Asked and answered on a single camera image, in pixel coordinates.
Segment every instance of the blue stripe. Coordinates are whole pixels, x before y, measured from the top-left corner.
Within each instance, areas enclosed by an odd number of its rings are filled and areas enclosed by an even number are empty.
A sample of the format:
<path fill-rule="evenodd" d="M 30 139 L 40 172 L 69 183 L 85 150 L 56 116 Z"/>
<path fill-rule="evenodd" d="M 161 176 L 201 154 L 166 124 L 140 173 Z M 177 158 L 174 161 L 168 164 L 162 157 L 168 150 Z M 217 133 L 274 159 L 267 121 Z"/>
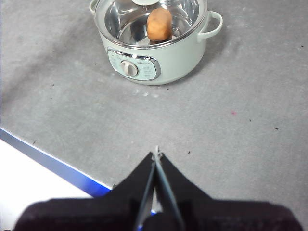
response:
<path fill-rule="evenodd" d="M 31 159 L 93 197 L 103 196 L 110 191 L 110 189 L 87 177 L 82 172 L 71 168 L 49 155 L 46 155 L 34 147 L 29 146 L 3 129 L 0 131 L 0 137 L 2 140 L 26 154 Z"/>

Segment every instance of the gray carpet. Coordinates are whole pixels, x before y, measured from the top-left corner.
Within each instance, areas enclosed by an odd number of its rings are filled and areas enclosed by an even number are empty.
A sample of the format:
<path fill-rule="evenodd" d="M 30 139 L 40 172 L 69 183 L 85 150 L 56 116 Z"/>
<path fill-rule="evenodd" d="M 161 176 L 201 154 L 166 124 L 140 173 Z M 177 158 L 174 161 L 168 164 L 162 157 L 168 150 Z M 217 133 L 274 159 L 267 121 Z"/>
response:
<path fill-rule="evenodd" d="M 88 1 L 2 0 L 1 126 L 110 186 L 159 145 L 212 197 L 308 230 L 308 1 L 208 6 L 224 26 L 198 66 L 142 86 L 109 65 Z"/>

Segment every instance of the pot rim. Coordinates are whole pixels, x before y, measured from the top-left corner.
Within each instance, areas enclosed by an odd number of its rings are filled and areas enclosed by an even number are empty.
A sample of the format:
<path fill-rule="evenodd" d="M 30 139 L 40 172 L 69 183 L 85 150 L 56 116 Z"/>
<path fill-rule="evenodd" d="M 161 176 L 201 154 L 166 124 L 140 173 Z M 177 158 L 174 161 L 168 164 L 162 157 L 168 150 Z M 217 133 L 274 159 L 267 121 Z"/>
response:
<path fill-rule="evenodd" d="M 182 35 L 180 35 L 180 36 L 178 36 L 178 37 L 176 37 L 176 38 L 174 38 L 172 40 L 165 41 L 165 42 L 158 43 L 158 44 L 153 44 L 153 45 L 132 45 L 132 44 L 124 43 L 124 42 L 121 42 L 121 41 L 115 39 L 109 32 L 107 32 L 109 36 L 102 32 L 101 28 L 99 27 L 99 25 L 97 23 L 97 19 L 96 19 L 96 8 L 99 5 L 100 1 L 101 0 L 97 1 L 96 5 L 95 5 L 95 9 L 94 9 L 94 21 L 95 21 L 95 24 L 96 24 L 100 34 L 104 38 L 106 38 L 107 40 L 109 40 L 110 42 L 112 42 L 112 43 L 114 43 L 114 44 L 116 44 L 118 46 L 129 48 L 129 49 L 134 49 L 134 50 L 157 49 L 157 48 L 162 48 L 162 47 L 165 47 L 165 46 L 169 46 L 169 45 L 175 44 L 175 43 L 181 41 L 182 39 L 188 37 L 190 34 L 192 34 L 199 27 L 199 25 L 204 21 L 205 16 L 207 14 L 207 9 L 206 9 L 207 4 L 205 4 L 204 0 L 197 0 L 198 4 L 199 4 L 199 9 L 200 9 L 200 6 L 201 6 L 201 9 L 203 9 L 203 13 L 202 14 L 200 14 L 200 12 L 198 13 L 198 17 L 197 17 L 195 23 L 184 34 L 182 34 Z"/>

